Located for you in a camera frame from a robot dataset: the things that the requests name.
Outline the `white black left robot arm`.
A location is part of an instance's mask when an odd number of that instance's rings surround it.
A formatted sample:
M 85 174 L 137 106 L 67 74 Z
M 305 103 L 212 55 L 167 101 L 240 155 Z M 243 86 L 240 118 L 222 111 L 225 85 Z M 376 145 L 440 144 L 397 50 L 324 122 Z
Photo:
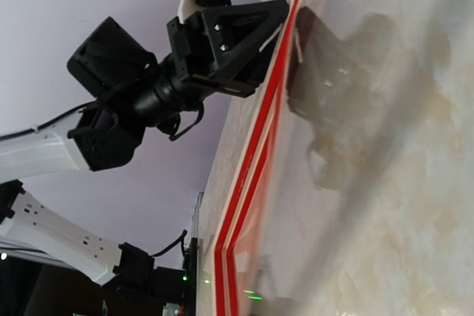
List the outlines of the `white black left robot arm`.
M 117 292 L 152 297 L 161 271 L 128 243 L 93 235 L 50 211 L 23 179 L 68 170 L 100 172 L 128 164 L 144 133 L 185 134 L 181 114 L 204 115 L 215 93 L 246 98 L 265 80 L 285 0 L 207 7 L 167 24 L 171 51 L 158 61 L 107 18 L 67 62 L 93 100 L 1 137 L 1 235 L 25 243 Z

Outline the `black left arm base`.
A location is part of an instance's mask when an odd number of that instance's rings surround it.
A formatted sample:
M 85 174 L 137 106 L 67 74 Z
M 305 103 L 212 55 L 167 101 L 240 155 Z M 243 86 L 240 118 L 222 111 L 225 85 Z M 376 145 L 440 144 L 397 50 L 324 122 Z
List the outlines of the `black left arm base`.
M 180 306 L 180 315 L 195 315 L 197 301 L 198 239 L 192 238 L 184 245 L 187 231 L 162 251 L 149 255 L 145 251 L 122 243 L 118 263 L 113 267 L 113 277 L 104 288 L 119 297 L 138 304 L 157 302 Z M 156 257 L 180 246 L 183 264 L 180 269 L 154 266 Z

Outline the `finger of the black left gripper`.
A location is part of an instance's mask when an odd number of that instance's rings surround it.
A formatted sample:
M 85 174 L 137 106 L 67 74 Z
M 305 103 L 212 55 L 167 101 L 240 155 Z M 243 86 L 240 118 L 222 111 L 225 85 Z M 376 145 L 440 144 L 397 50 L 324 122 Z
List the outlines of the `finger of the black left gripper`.
M 289 13 L 285 0 L 210 7 L 201 12 L 210 43 L 213 72 L 237 75 L 260 53 L 261 46 Z

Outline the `red wooden picture frame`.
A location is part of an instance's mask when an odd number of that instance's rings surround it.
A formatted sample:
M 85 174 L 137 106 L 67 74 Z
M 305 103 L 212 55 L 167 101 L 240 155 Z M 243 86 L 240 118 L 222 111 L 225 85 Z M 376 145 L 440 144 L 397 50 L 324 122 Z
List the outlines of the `red wooden picture frame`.
M 209 249 L 207 279 L 210 300 L 200 300 L 198 315 L 247 315 L 257 299 L 253 282 L 267 207 L 284 81 L 289 69 L 293 27 L 301 0 L 290 0 L 290 12 L 272 51 L 266 82 L 239 157 L 224 211 Z

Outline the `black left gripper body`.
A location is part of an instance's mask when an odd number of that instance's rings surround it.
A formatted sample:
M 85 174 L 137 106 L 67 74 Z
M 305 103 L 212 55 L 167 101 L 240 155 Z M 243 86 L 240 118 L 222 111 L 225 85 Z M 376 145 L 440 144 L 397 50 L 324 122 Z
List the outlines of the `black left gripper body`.
M 237 75 L 216 75 L 213 55 L 200 12 L 183 24 L 174 18 L 167 24 L 171 54 L 167 57 L 170 84 L 184 98 L 206 98 L 223 93 L 246 98 L 259 87 L 258 55 Z

